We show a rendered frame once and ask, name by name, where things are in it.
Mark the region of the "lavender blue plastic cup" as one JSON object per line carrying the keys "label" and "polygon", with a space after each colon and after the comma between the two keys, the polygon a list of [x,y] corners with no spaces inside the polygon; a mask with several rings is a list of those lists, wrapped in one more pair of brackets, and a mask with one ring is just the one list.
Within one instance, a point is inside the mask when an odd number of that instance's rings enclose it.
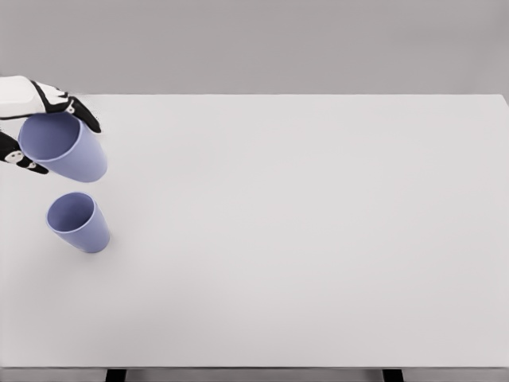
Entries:
{"label": "lavender blue plastic cup", "polygon": [[87,193],[72,192],[58,197],[50,205],[45,219],[53,233],[83,252],[100,252],[110,242],[104,215]]}
{"label": "lavender blue plastic cup", "polygon": [[99,141],[84,122],[67,112],[30,116],[17,140],[25,156],[63,177],[90,183],[107,172]]}

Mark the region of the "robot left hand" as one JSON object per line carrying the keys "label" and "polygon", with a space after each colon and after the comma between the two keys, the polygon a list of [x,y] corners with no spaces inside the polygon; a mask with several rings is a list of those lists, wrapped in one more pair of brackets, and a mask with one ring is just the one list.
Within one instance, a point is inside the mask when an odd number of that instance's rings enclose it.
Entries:
{"label": "robot left hand", "polygon": [[[64,112],[99,134],[98,119],[75,95],[26,76],[0,76],[0,121]],[[25,156],[17,140],[0,129],[0,161],[46,175],[49,170]]]}

